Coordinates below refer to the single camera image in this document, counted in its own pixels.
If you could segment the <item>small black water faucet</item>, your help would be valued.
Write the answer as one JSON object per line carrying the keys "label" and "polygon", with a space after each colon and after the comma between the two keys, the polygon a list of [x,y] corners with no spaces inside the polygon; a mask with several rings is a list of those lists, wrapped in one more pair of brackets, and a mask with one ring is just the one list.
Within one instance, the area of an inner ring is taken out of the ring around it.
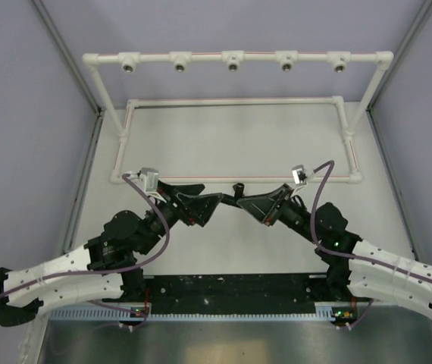
{"label": "small black water faucet", "polygon": [[233,185],[234,198],[240,199],[244,197],[245,184],[236,183]]}

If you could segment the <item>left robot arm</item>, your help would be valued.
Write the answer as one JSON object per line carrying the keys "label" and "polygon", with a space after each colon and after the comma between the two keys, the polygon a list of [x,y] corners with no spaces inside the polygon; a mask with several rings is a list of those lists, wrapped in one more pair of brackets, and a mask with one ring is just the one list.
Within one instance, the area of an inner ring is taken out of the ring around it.
{"label": "left robot arm", "polygon": [[[235,206],[242,194],[205,194],[202,184],[174,186],[123,176],[148,204],[143,217],[118,212],[97,237],[58,258],[23,270],[0,268],[0,325],[12,327],[62,306],[100,300],[140,299],[143,266],[167,248],[179,221],[205,226],[220,204]],[[154,247],[162,248],[156,253]]]}

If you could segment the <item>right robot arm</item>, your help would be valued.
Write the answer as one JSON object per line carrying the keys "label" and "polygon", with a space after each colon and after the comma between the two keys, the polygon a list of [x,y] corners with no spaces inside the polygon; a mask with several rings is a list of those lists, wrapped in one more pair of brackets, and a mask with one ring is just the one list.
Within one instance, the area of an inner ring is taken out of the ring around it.
{"label": "right robot arm", "polygon": [[261,224],[276,222],[312,242],[327,266],[327,291],[393,303],[432,320],[432,265],[390,253],[346,229],[348,221],[330,202],[307,208],[284,184],[269,193],[247,196],[234,186],[236,205]]}

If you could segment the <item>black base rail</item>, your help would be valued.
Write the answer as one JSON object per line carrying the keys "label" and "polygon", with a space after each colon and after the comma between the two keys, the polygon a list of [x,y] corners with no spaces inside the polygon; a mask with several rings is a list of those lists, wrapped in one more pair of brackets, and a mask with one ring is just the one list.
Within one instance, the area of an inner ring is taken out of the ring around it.
{"label": "black base rail", "polygon": [[350,302],[351,293],[324,274],[155,275],[144,277],[125,303],[148,303],[152,313],[278,315],[312,313],[316,303]]}

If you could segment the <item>left aluminium frame post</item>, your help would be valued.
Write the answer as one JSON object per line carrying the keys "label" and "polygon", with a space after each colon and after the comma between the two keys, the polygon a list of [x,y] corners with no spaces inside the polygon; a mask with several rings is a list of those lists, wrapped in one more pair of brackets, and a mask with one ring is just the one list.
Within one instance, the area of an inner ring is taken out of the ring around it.
{"label": "left aluminium frame post", "polygon": [[66,45],[60,31],[58,30],[52,16],[49,13],[45,2],[32,0],[30,2],[32,9],[38,17],[41,25],[45,28],[48,37],[50,38],[55,51],[58,53],[65,70],[69,73],[72,81],[80,91],[84,101],[87,102],[91,116],[92,126],[89,129],[86,146],[83,147],[82,164],[79,167],[77,177],[75,179],[75,189],[70,199],[70,209],[67,216],[61,240],[58,243],[56,252],[61,255],[69,252],[75,243],[77,228],[80,221],[81,211],[83,207],[86,189],[89,183],[89,177],[92,171],[92,163],[95,157],[96,147],[99,141],[99,134],[102,128],[103,111],[95,100],[93,92],[89,89],[85,77],[82,75],[80,67],[77,65],[75,57]]}

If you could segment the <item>aluminium frame post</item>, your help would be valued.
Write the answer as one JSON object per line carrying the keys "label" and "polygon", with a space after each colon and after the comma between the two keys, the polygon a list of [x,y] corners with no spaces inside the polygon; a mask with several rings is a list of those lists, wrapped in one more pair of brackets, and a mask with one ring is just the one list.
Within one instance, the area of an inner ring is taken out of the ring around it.
{"label": "aluminium frame post", "polygon": [[89,129],[86,146],[83,147],[82,164],[79,167],[77,177],[75,179],[75,189],[70,199],[70,209],[67,216],[61,240],[58,243],[56,252],[61,255],[69,252],[75,243],[77,228],[80,221],[81,211],[83,207],[86,189],[89,183],[89,177],[92,171],[92,163],[95,157],[96,147],[99,141],[99,134],[102,128],[103,111],[95,100],[93,92],[89,89],[85,77],[82,75],[80,67],[77,65],[75,57],[66,45],[60,31],[58,30],[52,16],[49,13],[45,2],[32,0],[30,2],[32,9],[38,17],[41,25],[45,28],[48,37],[50,38],[55,51],[58,53],[65,70],[69,73],[72,81],[80,91],[84,101],[87,102],[91,116],[92,126]]}
{"label": "aluminium frame post", "polygon": [[432,263],[432,1],[425,1],[369,113],[405,229]]}

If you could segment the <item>right aluminium frame post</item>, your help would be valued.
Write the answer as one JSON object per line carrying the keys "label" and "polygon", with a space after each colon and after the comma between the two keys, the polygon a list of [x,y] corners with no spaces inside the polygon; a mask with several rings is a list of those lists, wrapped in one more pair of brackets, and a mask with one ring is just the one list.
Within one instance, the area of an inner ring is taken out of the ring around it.
{"label": "right aluminium frame post", "polygon": [[432,263],[432,1],[425,1],[369,113],[405,229]]}

